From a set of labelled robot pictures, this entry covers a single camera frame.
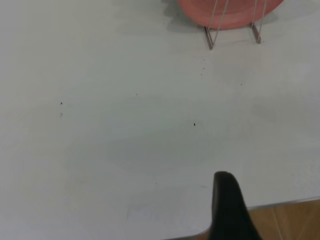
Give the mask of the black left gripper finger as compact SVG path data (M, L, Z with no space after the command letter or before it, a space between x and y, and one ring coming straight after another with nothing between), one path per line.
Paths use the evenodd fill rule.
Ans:
M218 171L213 178L210 240L260 240L234 175Z

